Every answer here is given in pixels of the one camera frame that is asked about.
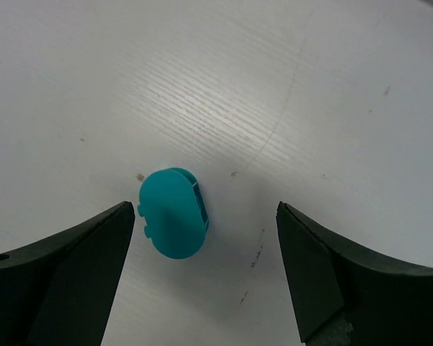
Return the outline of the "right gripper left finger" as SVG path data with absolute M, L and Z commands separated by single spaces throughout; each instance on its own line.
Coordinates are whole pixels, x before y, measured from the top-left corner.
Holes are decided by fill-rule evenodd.
M 0 345 L 100 345 L 131 242 L 130 202 L 0 254 Z

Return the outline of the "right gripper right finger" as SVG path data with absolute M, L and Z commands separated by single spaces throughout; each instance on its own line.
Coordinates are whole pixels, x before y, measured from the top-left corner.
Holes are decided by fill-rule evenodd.
M 433 345 L 433 268 L 351 241 L 286 203 L 279 245 L 306 345 Z

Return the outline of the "cyan rounded lego brick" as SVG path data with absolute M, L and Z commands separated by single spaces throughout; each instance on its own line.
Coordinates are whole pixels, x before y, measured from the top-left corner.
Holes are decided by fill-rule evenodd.
M 144 234 L 155 249 L 174 260 L 193 256 L 209 229 L 198 180 L 188 170 L 172 167 L 149 175 L 139 190 L 138 213 Z

